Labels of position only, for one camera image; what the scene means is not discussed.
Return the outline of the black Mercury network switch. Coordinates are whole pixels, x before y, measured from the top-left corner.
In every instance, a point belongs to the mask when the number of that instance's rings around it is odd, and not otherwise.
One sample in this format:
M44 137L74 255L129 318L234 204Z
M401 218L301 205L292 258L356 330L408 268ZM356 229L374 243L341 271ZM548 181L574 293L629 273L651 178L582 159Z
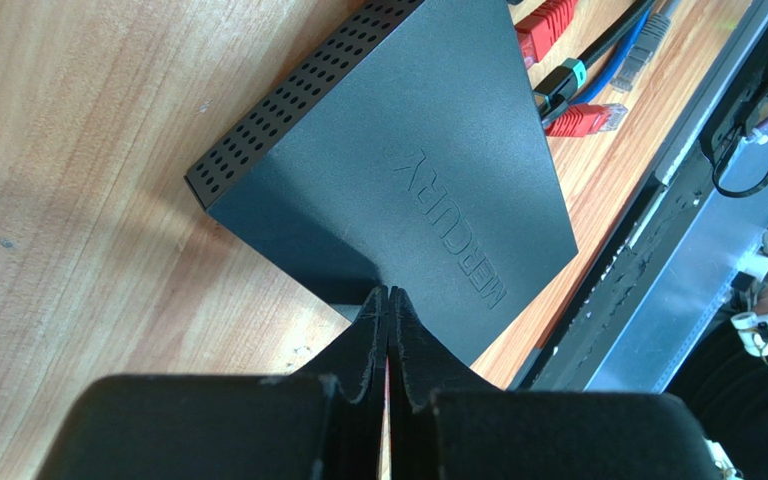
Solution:
M466 364L577 253L503 1L365 3L185 180L347 317L403 288Z

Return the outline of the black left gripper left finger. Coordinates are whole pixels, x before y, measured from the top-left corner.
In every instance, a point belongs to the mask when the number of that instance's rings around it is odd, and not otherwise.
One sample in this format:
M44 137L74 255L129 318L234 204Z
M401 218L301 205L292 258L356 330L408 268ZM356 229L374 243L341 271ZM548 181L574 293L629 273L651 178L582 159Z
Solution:
M288 375L120 374L74 402L42 479L374 479L389 293Z

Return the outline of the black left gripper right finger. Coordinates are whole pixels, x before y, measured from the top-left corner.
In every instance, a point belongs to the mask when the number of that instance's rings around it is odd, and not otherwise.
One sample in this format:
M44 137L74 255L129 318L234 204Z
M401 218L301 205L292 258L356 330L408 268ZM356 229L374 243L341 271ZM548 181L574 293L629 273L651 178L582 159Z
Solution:
M670 395L500 389L390 294L396 479L715 479L704 433Z

